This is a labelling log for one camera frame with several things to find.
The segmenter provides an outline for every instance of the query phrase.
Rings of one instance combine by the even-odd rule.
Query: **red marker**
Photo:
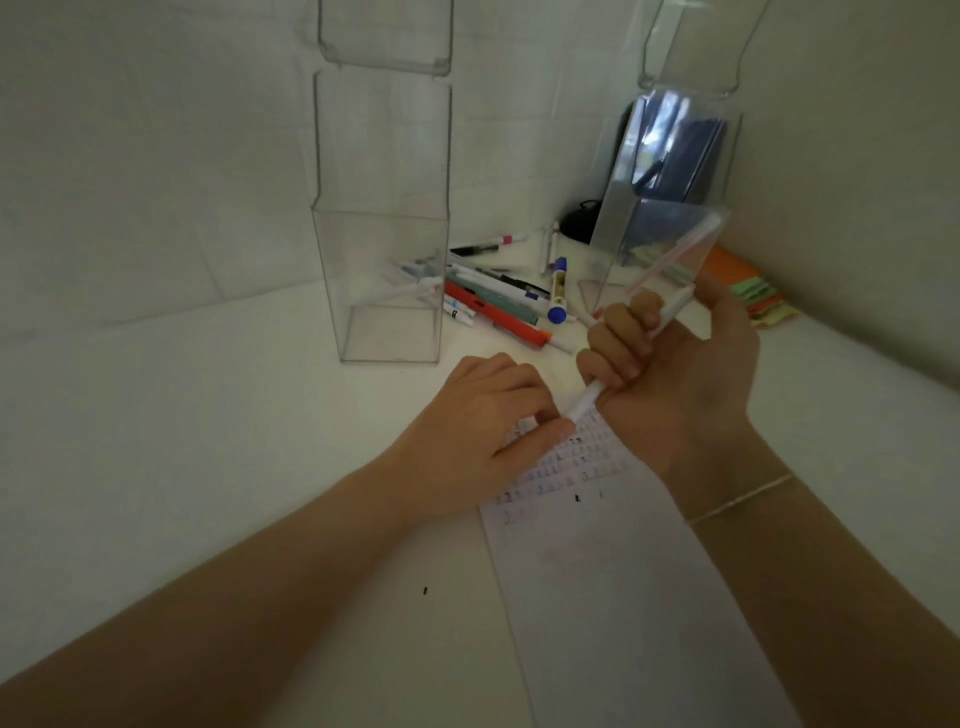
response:
[[[456,299],[463,305],[472,308],[477,313],[483,314],[493,321],[497,326],[507,329],[514,336],[518,336],[528,344],[538,349],[542,349],[552,338],[547,331],[541,331],[539,328],[524,324],[518,318],[511,316],[502,308],[497,308],[492,303],[487,303],[478,296],[474,296],[463,286],[459,286],[452,280],[444,282],[444,291],[446,295]]]

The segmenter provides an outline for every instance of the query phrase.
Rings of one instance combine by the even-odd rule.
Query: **paper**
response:
[[[540,728],[800,725],[663,485],[595,409],[482,513]]]

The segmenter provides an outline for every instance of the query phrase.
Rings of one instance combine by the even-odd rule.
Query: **whiteboard marker with blue cap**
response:
[[[566,321],[566,258],[559,257],[553,264],[553,287],[550,292],[550,310],[546,317],[551,324]]]

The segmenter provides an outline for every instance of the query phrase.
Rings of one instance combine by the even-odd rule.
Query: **person's right hand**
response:
[[[584,382],[608,387],[597,401],[600,414],[682,511],[681,501],[694,494],[677,491],[687,487],[681,481],[691,479],[691,467],[719,457],[751,429],[747,401],[759,355],[747,311],[729,288],[701,275],[696,295],[710,309],[709,340],[677,321],[652,340],[662,300],[644,292],[629,306],[610,306],[590,330],[590,349],[577,356]]]

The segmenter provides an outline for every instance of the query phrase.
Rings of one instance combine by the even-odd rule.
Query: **bracelet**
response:
[[[714,508],[712,511],[710,511],[709,513],[705,513],[703,516],[697,516],[695,519],[690,519],[689,521],[686,522],[686,524],[692,528],[697,523],[701,521],[706,521],[707,519],[711,519],[714,516],[719,516],[724,511],[729,511],[734,506],[737,506],[746,500],[750,500],[750,498],[752,497],[759,496],[761,493],[765,493],[766,491],[772,491],[777,486],[783,485],[783,483],[787,482],[788,480],[792,480],[794,477],[795,477],[794,474],[788,473],[784,477],[779,477],[771,483],[767,483],[766,485],[761,485],[755,491],[751,491],[745,496],[736,497],[733,500],[727,501],[726,503],[721,505],[719,508]]]

